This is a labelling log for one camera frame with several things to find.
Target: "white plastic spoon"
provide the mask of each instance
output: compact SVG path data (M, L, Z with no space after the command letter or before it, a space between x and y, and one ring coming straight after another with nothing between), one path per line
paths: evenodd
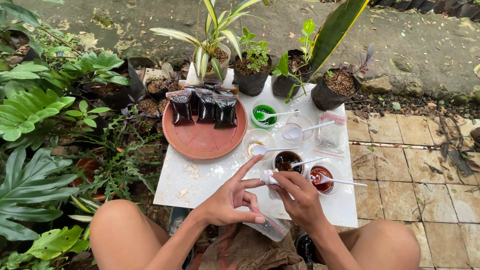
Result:
M297 163L281 162L279 164L279 166L281 166L282 168L288 169L288 171L291 171L293 168L295 168L297 166L303 165L305 163L310 163L310 162L314 162L314 161L318 161L318 160L323 160L324 158L326 158L326 157L321 157L321 158L318 158L318 159L315 159L315 160L307 160L307 161L297 162Z
M258 119L256 117L255 117L255 119L257 119L257 121L264 121L264 120L267 120L270 117L274 117L274 116L278 116L278 115L284 115L284 114L291 114L291 113L299 113L299 111L295 110L295 111L288 111L288 112L281 112L281 113L271 113L271 114L263 112L263 111L259 111L259 112L257 112Z
M320 183L317 183L317 184L323 184L325 182L335 182L335 183L342 183L342 184L353 184L353 185L367 186L366 184L360 184L360 183L354 183L354 182L350 182L350 181L342 181L342 180L332 179L332 178L326 177L325 175L322 174L322 180L320 181Z
M265 155L267 152L271 152L271 151L284 151L284 150L295 150L295 149L299 149L299 147L266 148L263 145L255 145L254 147L252 147L251 153L253 156L256 156L256 155Z
M302 132L312 130L314 128L330 125L330 124L333 124L333 123L335 123L335 121L330 121L330 122L326 122L326 123L323 123L323 124L320 124L320 125L314 125L314 126L303 128L303 129L298 128L298 127L292 127L289 130L287 130L287 135L289 135L291 139L296 139L296 138L300 137Z

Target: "terracotta saucer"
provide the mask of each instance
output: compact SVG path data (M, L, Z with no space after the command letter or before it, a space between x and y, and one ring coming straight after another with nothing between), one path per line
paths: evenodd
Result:
M241 143L247 131L247 112L240 100L236 104L237 127L214 129L214 123L174 125L170 103L165 107L162 127L168 143L180 154L195 160L212 160L233 151Z

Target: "white table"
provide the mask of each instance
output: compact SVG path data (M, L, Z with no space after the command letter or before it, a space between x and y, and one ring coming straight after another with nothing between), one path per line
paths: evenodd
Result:
M233 80L233 70L229 69L226 82ZM314 87L308 84L305 88L310 91ZM271 80L268 77L263 92L256 97L249 97L239 93L240 100L243 102L248 117L252 111L253 104L259 99L272 99L284 106L288 111L298 109L300 113L310 117L314 124L318 123L319 110L310 99L310 95L303 96L296 101L285 104L283 98L276 98L272 95ZM345 107L342 105L334 110L337 113L345 114ZM279 118L277 124L267 129L276 140L277 147L292 147L282 139L281 128L285 124L288 116ZM247 131L256 128L249 119ZM347 127L345 126L345 141L348 145ZM323 156L313 150L315 134L313 137L299 145L296 150L306 160L310 158ZM212 195L226 180L228 180L241 165L246 163L249 158L244 154L239 146L230 154L216 160L191 160L183 157L171 146L168 147L165 162L163 164L160 180L156 190L153 203L158 205L177 206L195 208ZM336 165L343 173L343 180L352 180L352 169L350 163L350 152L344 154L343 158L328 157L324 159ZM245 179L258 178L260 172L271 169L272 161L259 162L245 176ZM358 227L357 209L355 205L355 193L352 185L343 185L342 189L333 196L319 196L324 213L333 225ZM260 211L279 218L288 219L290 216L285 212L282 201L271 200L268 196L268 188L261 186L249 190L258 197Z

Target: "red-orange liquid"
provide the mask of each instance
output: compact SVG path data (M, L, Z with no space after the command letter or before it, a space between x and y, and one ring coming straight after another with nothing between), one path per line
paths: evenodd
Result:
M319 184L322 181L322 176L325 175L328 178L332 178L332 174L324 167L315 166L310 171L310 180L318 191L327 194L333 189L333 182L325 182Z

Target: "fingernail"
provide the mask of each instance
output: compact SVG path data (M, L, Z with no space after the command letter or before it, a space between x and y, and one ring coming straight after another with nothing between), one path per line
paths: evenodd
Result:
M262 218L262 217L256 217L255 218L255 223L257 223L257 224L262 224L264 222L265 222L265 219Z

